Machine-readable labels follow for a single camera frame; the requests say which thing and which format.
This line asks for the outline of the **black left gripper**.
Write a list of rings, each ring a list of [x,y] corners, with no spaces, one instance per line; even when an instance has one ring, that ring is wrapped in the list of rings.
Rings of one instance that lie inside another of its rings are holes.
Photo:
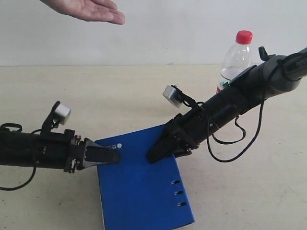
[[[74,173],[83,167],[120,162],[120,153],[115,149],[103,147],[66,129],[63,133],[47,133],[39,136],[39,167],[61,169]]]

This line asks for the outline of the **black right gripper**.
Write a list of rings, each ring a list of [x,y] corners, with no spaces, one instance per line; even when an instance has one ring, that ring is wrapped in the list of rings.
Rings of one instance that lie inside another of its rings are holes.
[[[216,124],[204,105],[194,107],[166,123],[160,137],[147,152],[147,160],[149,163],[157,163],[172,155],[175,158],[189,156],[215,132]]]

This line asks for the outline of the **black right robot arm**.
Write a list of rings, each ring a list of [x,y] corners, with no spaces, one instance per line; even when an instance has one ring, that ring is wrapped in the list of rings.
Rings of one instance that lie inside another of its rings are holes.
[[[288,56],[268,55],[261,46],[259,55],[262,64],[248,67],[205,102],[197,102],[177,86],[168,85],[164,97],[190,110],[165,123],[162,134],[146,154],[148,162],[190,155],[231,120],[258,105],[262,112],[267,99],[293,91],[307,75],[306,49]]]

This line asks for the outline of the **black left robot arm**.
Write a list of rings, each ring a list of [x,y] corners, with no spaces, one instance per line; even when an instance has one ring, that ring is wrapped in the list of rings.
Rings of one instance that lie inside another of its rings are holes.
[[[82,139],[74,130],[47,134],[0,132],[0,163],[6,166],[61,169],[74,173],[99,164],[120,162],[120,152]]]

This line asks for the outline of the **person's open hand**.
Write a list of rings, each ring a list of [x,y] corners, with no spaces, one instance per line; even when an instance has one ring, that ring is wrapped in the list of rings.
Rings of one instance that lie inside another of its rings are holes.
[[[124,13],[112,0],[43,0],[43,4],[59,14],[85,22],[125,23]]]

